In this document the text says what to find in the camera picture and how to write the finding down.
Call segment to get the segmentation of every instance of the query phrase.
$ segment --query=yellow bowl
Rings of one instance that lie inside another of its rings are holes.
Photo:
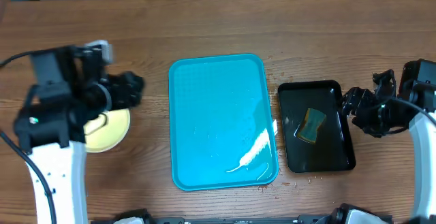
[[[104,112],[84,126],[88,153],[101,153],[116,146],[130,126],[128,109]]]

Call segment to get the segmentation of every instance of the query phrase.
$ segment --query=black plastic tray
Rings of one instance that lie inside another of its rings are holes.
[[[287,166],[295,173],[352,170],[356,166],[347,118],[338,113],[341,86],[334,80],[293,82],[278,90]],[[326,115],[316,143],[295,136],[308,108]]]

